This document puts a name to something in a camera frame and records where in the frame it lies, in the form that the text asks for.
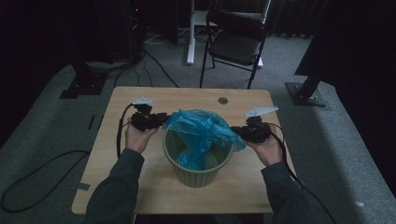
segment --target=chair seat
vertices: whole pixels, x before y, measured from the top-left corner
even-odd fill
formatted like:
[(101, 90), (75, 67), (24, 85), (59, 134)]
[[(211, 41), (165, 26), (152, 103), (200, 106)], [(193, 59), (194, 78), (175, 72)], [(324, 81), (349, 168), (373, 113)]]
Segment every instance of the chair seat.
[(209, 54), (233, 63), (251, 65), (254, 63), (260, 44), (261, 42), (254, 39), (222, 31), (210, 46)]

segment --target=plastic bag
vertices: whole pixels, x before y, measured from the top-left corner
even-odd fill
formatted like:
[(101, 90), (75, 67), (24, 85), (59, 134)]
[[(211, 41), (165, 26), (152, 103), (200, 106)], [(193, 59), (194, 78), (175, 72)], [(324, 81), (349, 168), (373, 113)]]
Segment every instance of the plastic bag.
[(192, 170), (204, 170), (205, 153), (212, 144), (220, 147), (235, 146), (235, 151), (246, 144), (233, 132), (227, 122), (218, 114), (205, 110), (179, 110), (163, 125), (165, 129), (176, 131), (189, 148), (180, 153), (178, 164)]

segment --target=person's left hand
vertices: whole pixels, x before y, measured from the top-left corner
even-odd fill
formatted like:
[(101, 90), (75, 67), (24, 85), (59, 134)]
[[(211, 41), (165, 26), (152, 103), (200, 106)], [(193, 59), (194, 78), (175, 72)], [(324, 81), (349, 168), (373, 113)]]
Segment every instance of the person's left hand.
[(131, 118), (128, 118), (128, 128), (125, 131), (125, 148), (132, 149), (138, 153), (142, 153), (148, 145), (149, 139), (159, 128), (150, 129), (140, 132), (131, 124)]

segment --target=white tag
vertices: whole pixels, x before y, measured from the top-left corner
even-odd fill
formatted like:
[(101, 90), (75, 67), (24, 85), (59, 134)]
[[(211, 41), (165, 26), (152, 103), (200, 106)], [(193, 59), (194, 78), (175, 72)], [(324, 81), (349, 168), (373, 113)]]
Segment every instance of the white tag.
[(132, 102), (133, 105), (149, 105), (152, 104), (152, 100), (142, 96), (139, 99)]
[(263, 114), (268, 114), (278, 110), (277, 106), (274, 107), (253, 107), (249, 112), (245, 114), (245, 118), (256, 117)]

